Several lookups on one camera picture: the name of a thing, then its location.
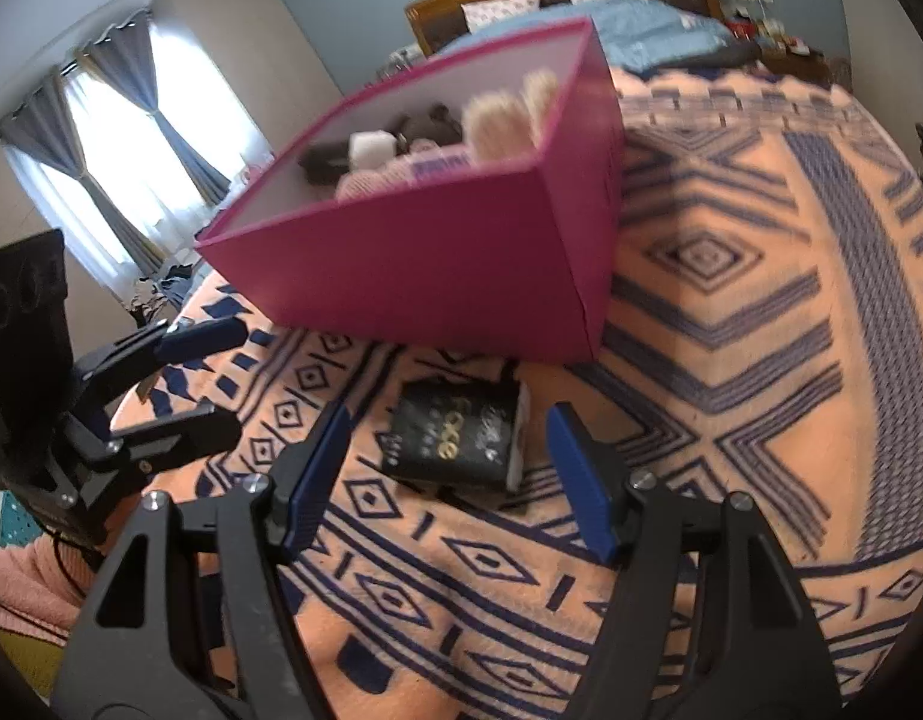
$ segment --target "silver bolt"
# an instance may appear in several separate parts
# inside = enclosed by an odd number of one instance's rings
[[[748,493],[731,493],[728,501],[731,503],[731,508],[738,512],[750,512],[755,508],[755,499]]]
[[[167,506],[167,501],[169,498],[165,490],[151,490],[142,496],[142,508],[146,512],[157,512],[158,509]]]
[[[642,490],[643,493],[646,493],[647,490],[654,490],[657,485],[658,477],[651,471],[638,469],[631,472],[631,487],[635,488],[635,490]]]
[[[249,473],[242,479],[242,487],[252,495],[262,493],[268,488],[268,477],[263,473]]]

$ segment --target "window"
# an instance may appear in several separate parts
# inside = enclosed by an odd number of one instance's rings
[[[153,26],[159,107],[196,151],[229,179],[269,151],[218,68],[186,36]],[[124,217],[163,250],[188,248],[209,208],[157,124],[114,89],[76,69],[66,97],[89,172]],[[122,300],[140,273],[76,180],[8,146],[9,163],[38,210],[61,227],[71,252]]]

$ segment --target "nightstand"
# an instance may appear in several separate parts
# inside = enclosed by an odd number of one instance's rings
[[[808,83],[832,83],[832,71],[823,53],[811,52],[809,56],[796,55],[781,49],[765,49],[762,63],[776,76],[794,76]]]

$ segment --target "pink container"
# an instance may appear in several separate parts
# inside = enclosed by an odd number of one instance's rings
[[[562,82],[536,154],[336,202],[306,183],[309,143],[440,101]],[[532,29],[343,100],[199,236],[199,251],[282,326],[542,362],[597,355],[621,201],[623,126],[589,20]]]

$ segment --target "blue comforter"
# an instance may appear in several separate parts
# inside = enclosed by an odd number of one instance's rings
[[[554,5],[492,23],[464,35],[442,55],[467,49],[521,29],[588,16],[602,39],[608,64],[642,73],[660,64],[723,49],[731,32],[716,19],[695,16],[657,0],[594,0]]]

